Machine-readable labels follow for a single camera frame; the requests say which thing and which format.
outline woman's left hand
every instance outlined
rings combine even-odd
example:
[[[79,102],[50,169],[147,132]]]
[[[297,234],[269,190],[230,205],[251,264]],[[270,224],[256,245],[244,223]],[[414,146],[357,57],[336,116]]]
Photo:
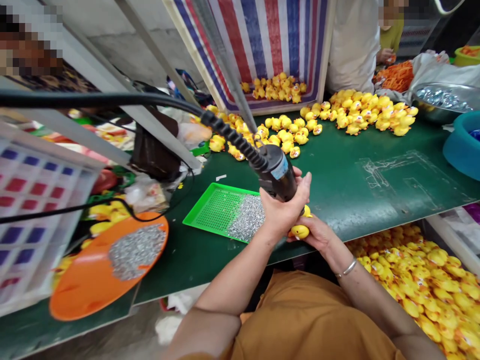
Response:
[[[272,234],[278,236],[278,240],[295,225],[305,204],[310,202],[312,174],[308,172],[304,178],[301,178],[302,171],[295,166],[293,172],[295,173],[297,188],[295,196],[290,201],[281,202],[274,199],[263,188],[260,188],[261,203],[265,211],[263,226],[267,227]]]

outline white label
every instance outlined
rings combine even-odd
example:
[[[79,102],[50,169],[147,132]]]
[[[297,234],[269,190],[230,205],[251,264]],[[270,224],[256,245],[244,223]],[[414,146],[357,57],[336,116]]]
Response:
[[[275,179],[278,180],[285,175],[285,173],[287,172],[288,169],[289,169],[289,162],[287,160],[287,157],[285,155],[283,155],[280,163],[277,165],[276,168],[274,168],[271,171],[271,174],[273,175],[273,177]]]

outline green shirt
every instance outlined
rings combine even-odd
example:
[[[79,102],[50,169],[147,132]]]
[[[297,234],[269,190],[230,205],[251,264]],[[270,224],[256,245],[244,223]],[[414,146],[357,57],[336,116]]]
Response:
[[[404,19],[398,19],[388,30],[380,29],[380,47],[382,49],[393,49],[396,54],[399,51],[400,38],[404,30]]]

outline yellow bucket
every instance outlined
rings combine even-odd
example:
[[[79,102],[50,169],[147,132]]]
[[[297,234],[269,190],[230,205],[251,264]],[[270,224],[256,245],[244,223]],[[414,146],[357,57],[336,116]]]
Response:
[[[463,47],[459,47],[455,50],[455,61],[453,62],[454,65],[458,67],[463,66],[470,66],[470,65],[478,65],[480,64],[480,54],[479,56],[469,56],[461,53]],[[476,50],[480,49],[480,46],[470,46],[470,49]]]

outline green table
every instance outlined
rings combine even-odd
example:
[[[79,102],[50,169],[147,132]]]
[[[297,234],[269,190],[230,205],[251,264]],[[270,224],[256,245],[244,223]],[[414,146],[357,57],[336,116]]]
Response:
[[[297,112],[288,116],[293,120]],[[259,117],[260,124],[266,116]],[[450,166],[442,155],[447,131],[417,121],[404,137],[369,128],[349,136],[325,121],[323,132],[309,136],[293,165],[313,175],[312,213],[327,222],[343,241],[422,219],[480,199],[480,183]],[[182,220],[216,177],[225,185],[258,191],[258,178],[246,161],[213,153],[192,189],[185,182],[175,192],[167,215],[170,234],[159,262],[140,284],[135,303],[205,284],[246,246]],[[269,263],[313,249],[302,242],[279,244]]]

